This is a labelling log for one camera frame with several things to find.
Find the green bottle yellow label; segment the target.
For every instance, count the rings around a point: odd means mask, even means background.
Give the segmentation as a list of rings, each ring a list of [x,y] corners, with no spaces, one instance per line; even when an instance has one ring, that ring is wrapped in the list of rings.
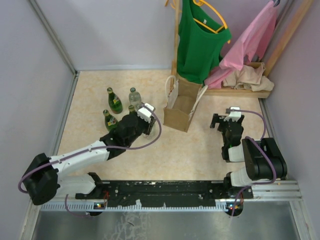
[[[128,110],[130,115],[137,115],[136,109],[133,105],[129,105]]]

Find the clear glass bottle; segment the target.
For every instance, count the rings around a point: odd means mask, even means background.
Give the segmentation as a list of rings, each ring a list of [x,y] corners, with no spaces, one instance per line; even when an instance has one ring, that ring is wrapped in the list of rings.
[[[128,99],[129,103],[134,106],[135,110],[138,110],[142,103],[142,97],[135,87],[130,88]]]

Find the green bottle dark label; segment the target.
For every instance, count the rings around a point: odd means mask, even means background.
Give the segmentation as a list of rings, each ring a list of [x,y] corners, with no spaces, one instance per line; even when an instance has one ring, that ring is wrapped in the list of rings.
[[[112,129],[115,129],[118,125],[118,120],[110,114],[110,112],[105,109],[103,110],[103,116],[104,116],[104,124],[106,129],[110,132]]]

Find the green glass bottle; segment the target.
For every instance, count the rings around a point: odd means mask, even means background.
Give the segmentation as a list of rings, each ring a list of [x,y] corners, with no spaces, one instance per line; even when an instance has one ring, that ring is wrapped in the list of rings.
[[[120,114],[123,111],[123,105],[120,98],[114,93],[111,87],[107,88],[108,104],[114,114]]]

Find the clear bottle green cap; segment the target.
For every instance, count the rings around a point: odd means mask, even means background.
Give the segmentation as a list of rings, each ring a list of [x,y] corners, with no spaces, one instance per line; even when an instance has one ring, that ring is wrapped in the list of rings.
[[[157,124],[154,123],[149,134],[143,133],[142,136],[147,140],[153,140],[156,137],[156,133],[157,133]]]

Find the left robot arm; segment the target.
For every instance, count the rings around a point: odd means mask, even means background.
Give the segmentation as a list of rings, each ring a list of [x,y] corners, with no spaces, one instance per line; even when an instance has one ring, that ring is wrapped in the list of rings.
[[[86,147],[55,156],[40,153],[21,177],[18,190],[28,194],[35,206],[56,196],[90,195],[97,199],[103,195],[104,186],[98,183],[100,179],[95,174],[71,174],[133,150],[133,142],[141,135],[149,135],[157,122],[159,118],[153,113],[130,113],[118,122],[116,128]]]

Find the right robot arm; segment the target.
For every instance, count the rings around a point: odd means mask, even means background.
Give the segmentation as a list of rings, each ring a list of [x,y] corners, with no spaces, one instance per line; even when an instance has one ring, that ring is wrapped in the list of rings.
[[[235,198],[244,187],[271,184],[277,179],[284,180],[288,174],[287,163],[274,138],[243,137],[244,118],[240,112],[215,113],[210,123],[211,129],[218,125],[222,135],[222,159],[227,163],[244,163],[244,167],[227,173],[223,180],[223,192],[229,198]]]

